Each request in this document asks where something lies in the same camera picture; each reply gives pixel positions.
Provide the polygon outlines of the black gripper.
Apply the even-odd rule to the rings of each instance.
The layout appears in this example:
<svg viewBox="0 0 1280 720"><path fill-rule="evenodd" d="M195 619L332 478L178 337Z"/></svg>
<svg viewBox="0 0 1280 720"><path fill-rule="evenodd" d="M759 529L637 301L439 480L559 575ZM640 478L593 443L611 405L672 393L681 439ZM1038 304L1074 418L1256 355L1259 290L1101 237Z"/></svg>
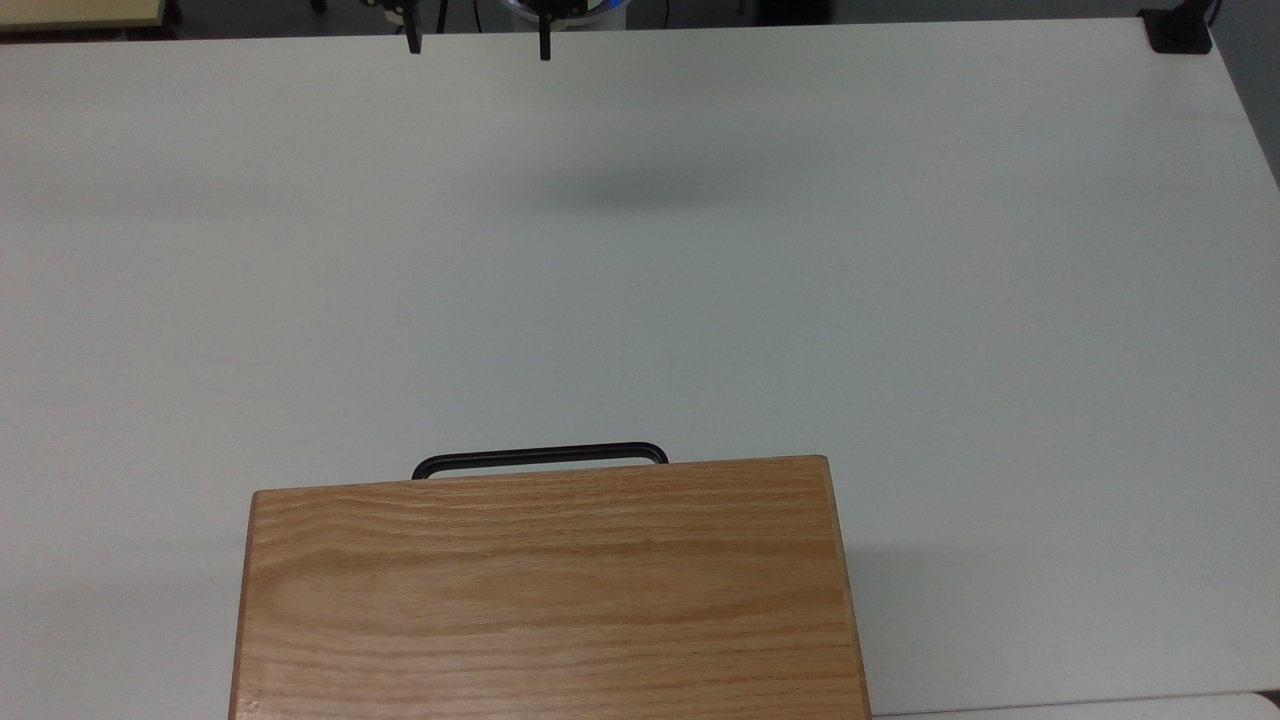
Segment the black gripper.
<svg viewBox="0 0 1280 720"><path fill-rule="evenodd" d="M590 10L590 1L507 1L513 8L512 13L524 13L538 19L539 58L549 61L552 58L552 24L553 19L582 19ZM417 12L407 12L416 5L416 1L366 1L365 6L380 8L393 14L404 14L404 37L410 53L419 55L422 51L422 27Z"/></svg>

